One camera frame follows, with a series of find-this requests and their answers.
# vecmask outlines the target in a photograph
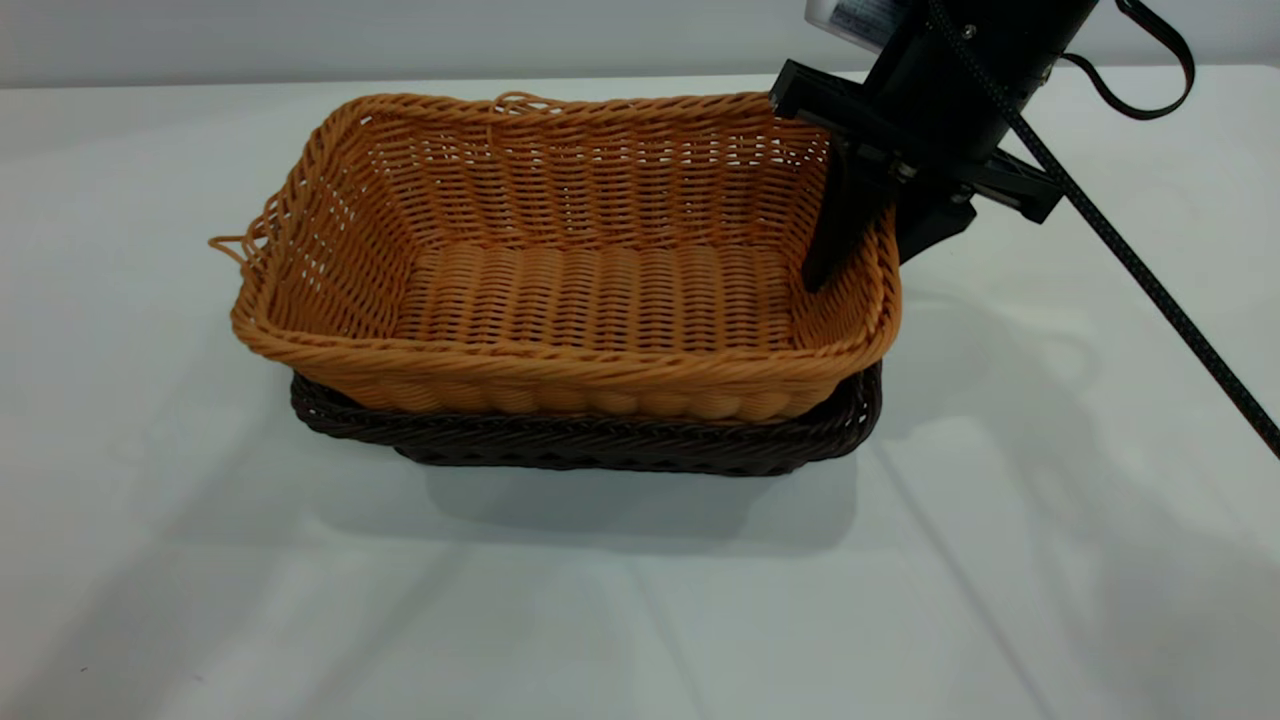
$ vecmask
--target table surface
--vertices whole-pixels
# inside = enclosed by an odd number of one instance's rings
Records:
[[[872,441],[781,479],[425,469],[230,333],[205,240],[344,100],[771,81],[0,92],[0,717],[1274,715],[1280,465],[1066,204],[913,260]],[[1280,72],[1029,118],[1280,411]]]

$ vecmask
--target white wall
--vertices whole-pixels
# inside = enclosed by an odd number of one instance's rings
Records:
[[[1148,1],[1202,61],[1280,59],[1280,0]],[[0,86],[869,67],[803,15],[804,0],[0,0]],[[1110,0],[1073,47],[1170,61]]]

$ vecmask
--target wicker basket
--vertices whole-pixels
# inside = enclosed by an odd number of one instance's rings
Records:
[[[801,286],[826,161],[763,94],[372,96],[211,243],[242,263],[237,336],[366,407],[780,420],[901,315],[891,217]]]
[[[396,447],[428,465],[605,468],[719,475],[780,475],[852,452],[881,411],[879,364],[840,383],[800,418],[772,425],[700,425],[622,418],[411,415],[366,410],[302,375],[293,409],[312,430]]]

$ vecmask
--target black cable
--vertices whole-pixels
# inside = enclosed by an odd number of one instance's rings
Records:
[[[951,23],[951,17],[947,13],[946,6],[942,4],[942,0],[928,0],[928,3],[929,17],[934,29],[942,33],[942,37],[946,40],[951,50],[960,58],[960,61],[964,63],[965,68],[978,85],[982,86],[987,97],[995,102],[996,109],[1000,110],[1001,117],[1004,117],[1005,122],[1009,123],[1009,127],[1023,141],[1023,145],[1030,150],[1032,155],[1041,164],[1044,172],[1061,186],[1066,199],[1071,201],[1071,205],[1075,205],[1075,209],[1079,210],[1080,215],[1084,217],[1084,220],[1089,223],[1089,227],[1098,233],[1098,237],[1102,238],[1102,242],[1105,242],[1111,252],[1115,254],[1116,259],[1120,260],[1120,264],[1129,270],[1129,274],[1133,275],[1133,279],[1137,281],[1147,296],[1151,297],[1151,301],[1156,304],[1156,307],[1165,315],[1169,324],[1178,331],[1183,342],[1192,348],[1196,357],[1199,357],[1199,361],[1204,365],[1204,369],[1213,375],[1213,379],[1217,380],[1222,392],[1231,398],[1231,402],[1234,402],[1235,407],[1239,409],[1242,415],[1244,415],[1244,419],[1249,421],[1249,425],[1252,425],[1254,430],[1257,430],[1262,442],[1267,443],[1271,452],[1280,459],[1280,428],[1276,427],[1275,420],[1267,415],[1267,411],[1253,397],[1249,388],[1244,387],[1240,378],[1235,377],[1231,368],[1225,360],[1222,360],[1217,351],[1213,350],[1213,346],[1210,345],[1204,334],[1201,333],[1199,328],[1196,327],[1196,323],[1187,316],[1187,313],[1178,305],[1178,301],[1169,295],[1169,291],[1165,290],[1165,286],[1161,284],[1160,279],[1152,274],[1151,269],[1147,268],[1147,264],[1142,261],[1142,258],[1139,258],[1138,254],[1134,252],[1133,247],[1125,242],[1115,227],[1106,219],[1105,215],[1102,215],[1098,206],[1089,200],[1089,196],[1085,195],[1083,190],[1080,190],[1080,186],[1071,179],[1071,176],[1068,174],[1065,168],[1062,168],[1062,164],[1057,161],[1057,158],[1050,152],[1044,141],[1042,141],[1039,136],[1036,135],[1036,131],[1027,124],[1027,120],[1024,120],[1021,114],[1019,114],[1018,108],[1006,96],[1005,90],[998,82],[995,81],[995,78],[991,77],[989,73],[987,73],[977,55],[974,55],[973,50],[965,45],[965,40],[960,35],[960,31]]]
[[[1174,110],[1183,106],[1183,102],[1192,94],[1192,86],[1196,85],[1196,58],[1192,56],[1192,49],[1183,40],[1181,33],[1174,29],[1174,26],[1166,23],[1160,15],[1153,13],[1151,8],[1142,4],[1142,0],[1116,0],[1116,6],[1120,12],[1129,17],[1130,20],[1135,22],[1138,27],[1151,33],[1152,37],[1160,41],[1161,45],[1169,47],[1178,58],[1178,64],[1183,67],[1183,77],[1187,78],[1187,88],[1183,90],[1181,96],[1170,105],[1165,105],[1158,110],[1142,110],[1134,108],[1133,105],[1120,100],[1111,88],[1107,87],[1105,79],[1102,79],[1102,73],[1093,67],[1093,63],[1085,60],[1075,53],[1062,53],[1064,60],[1070,60],[1080,69],[1084,74],[1089,76],[1089,81],[1093,82],[1093,87],[1097,88],[1098,95],[1107,105],[1111,105],[1117,113],[1121,113],[1135,120],[1155,120],[1156,118],[1164,118],[1165,115],[1172,113]]]

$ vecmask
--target sticker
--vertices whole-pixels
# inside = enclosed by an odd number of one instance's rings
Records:
[[[810,12],[815,4],[829,8],[831,0],[810,0]],[[837,0],[826,18],[810,14],[809,20],[858,45],[882,50],[910,9],[911,0]]]

